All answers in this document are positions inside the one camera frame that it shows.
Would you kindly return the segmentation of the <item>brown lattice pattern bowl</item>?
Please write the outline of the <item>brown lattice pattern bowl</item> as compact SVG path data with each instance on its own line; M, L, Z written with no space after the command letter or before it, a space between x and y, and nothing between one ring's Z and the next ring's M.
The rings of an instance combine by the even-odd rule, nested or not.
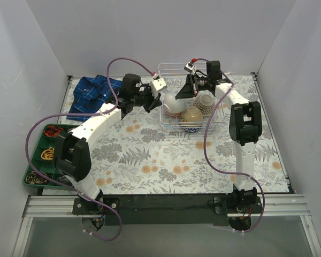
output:
M207 117L212 114L215 103L209 94L201 94L195 98L193 106L201 111L203 117Z

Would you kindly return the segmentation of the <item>plain white bowl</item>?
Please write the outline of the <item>plain white bowl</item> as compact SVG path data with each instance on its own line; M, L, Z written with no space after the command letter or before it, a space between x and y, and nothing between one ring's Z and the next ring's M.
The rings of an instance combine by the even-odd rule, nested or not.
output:
M203 123L201 110L194 106L186 108L180 115L180 122L185 126L201 126Z
M175 93L166 93L163 100L164 108L167 108L172 113L179 113L185 110L184 101L175 98Z

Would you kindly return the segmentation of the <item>blue zigzag pattern bowl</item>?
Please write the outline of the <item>blue zigzag pattern bowl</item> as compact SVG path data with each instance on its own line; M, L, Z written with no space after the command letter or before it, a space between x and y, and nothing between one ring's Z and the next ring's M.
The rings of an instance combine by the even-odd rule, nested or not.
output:
M186 127L186 128L184 128L184 130L185 130L185 132L188 132L188 133L196 133L201 130L201 127L200 126Z

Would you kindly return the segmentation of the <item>red floral pattern bowl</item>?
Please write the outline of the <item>red floral pattern bowl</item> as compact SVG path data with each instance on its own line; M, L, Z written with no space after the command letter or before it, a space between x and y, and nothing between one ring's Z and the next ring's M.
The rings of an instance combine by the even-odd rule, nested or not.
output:
M181 112L179 112L179 113L172 113L172 112L170 112L167 108L165 108L164 110L165 110L165 112L166 112L168 115L170 115L170 116L172 116L172 117L178 117L178 116L181 115Z

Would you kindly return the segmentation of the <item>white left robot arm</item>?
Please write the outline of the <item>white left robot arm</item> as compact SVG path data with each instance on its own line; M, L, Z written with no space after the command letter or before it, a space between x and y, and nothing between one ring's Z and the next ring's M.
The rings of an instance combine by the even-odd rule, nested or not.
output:
M55 141L53 163L55 168L71 182L75 190L82 193L85 208L98 214L103 208L99 187L90 174L90 149L97 139L112 125L121 121L134 107L144 107L146 112L162 105L161 91L167 89L163 78L155 74L151 82L141 84L141 77L126 74L118 90L117 98L110 97L90 117L70 132L60 132Z

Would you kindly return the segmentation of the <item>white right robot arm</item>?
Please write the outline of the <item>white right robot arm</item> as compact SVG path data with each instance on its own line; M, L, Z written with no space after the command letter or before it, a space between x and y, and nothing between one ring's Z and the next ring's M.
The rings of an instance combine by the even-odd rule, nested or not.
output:
M199 76L200 71L192 59L186 63L184 70L188 72L186 83L175 96L176 99L188 99L198 95L200 91L209 91L218 99L214 110L224 103L230 110L229 134L236 150L236 172L233 186L240 192L248 192L260 187L254 178L254 151L262 134L261 104L250 102L234 89L234 83L221 70L220 61L206 63L206 73Z

